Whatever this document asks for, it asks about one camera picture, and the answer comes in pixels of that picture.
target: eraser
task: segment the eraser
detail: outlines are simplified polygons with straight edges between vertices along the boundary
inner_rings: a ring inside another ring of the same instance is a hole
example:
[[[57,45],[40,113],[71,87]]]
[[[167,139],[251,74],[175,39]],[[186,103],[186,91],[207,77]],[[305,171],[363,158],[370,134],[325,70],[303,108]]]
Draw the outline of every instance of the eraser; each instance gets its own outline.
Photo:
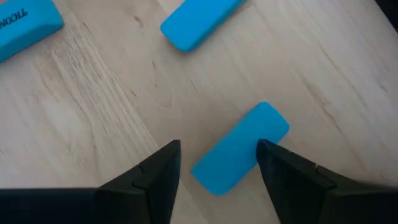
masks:
[[[231,190],[256,164],[259,139],[277,143],[289,124],[269,103],[254,107],[193,167],[193,176],[211,193]]]
[[[62,27],[62,17],[51,0],[0,4],[0,62]]]
[[[197,48],[244,0],[185,0],[160,29],[182,52]]]

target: light wood tabletop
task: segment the light wood tabletop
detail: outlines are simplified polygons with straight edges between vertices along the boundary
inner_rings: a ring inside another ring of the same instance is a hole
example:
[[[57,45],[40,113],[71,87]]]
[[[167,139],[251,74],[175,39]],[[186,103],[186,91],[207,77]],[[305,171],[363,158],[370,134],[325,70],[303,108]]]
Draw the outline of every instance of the light wood tabletop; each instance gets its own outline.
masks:
[[[278,223],[259,168],[228,194],[190,174],[261,101],[280,145],[398,186],[398,34],[373,0],[248,0],[190,54],[159,30],[182,0],[56,0],[65,27],[0,64],[0,187],[99,186],[173,139],[172,223]]]

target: wooden table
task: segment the wooden table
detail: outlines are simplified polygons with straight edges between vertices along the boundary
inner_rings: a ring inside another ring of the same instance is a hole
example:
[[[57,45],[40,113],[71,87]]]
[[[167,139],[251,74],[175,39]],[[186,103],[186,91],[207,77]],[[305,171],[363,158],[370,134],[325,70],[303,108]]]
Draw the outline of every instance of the wooden table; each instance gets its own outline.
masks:
[[[159,30],[181,0],[57,0],[65,27],[0,64],[0,187],[99,186],[181,139],[172,223],[278,223],[258,168],[216,197],[190,168],[260,101],[280,143],[398,186],[398,34],[373,0],[248,0],[199,49]]]

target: blue rectangular block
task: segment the blue rectangular block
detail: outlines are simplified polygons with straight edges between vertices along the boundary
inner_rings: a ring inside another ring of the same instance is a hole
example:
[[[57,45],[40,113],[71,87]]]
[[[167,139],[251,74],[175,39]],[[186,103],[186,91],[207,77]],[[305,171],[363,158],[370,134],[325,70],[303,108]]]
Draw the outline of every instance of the blue rectangular block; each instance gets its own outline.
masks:
[[[288,130],[277,110],[260,103],[197,162],[192,174],[211,193],[223,195],[257,164],[258,140],[277,143]]]
[[[244,0],[185,0],[161,25],[182,52],[197,48]]]
[[[63,27],[51,0],[8,0],[0,5],[0,63]]]

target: rounded rectangular eraser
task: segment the rounded rectangular eraser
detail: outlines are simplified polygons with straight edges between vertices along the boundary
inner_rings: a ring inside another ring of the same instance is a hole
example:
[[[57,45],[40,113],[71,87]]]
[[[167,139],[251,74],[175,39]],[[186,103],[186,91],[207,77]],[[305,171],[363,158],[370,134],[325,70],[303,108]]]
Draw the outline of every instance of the rounded rectangular eraser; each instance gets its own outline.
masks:
[[[193,176],[211,193],[231,190],[256,164],[259,139],[277,143],[289,124],[269,103],[254,107],[193,167]]]
[[[62,17],[51,0],[0,4],[0,62],[62,27]]]
[[[197,48],[244,0],[185,0],[160,30],[182,52]]]

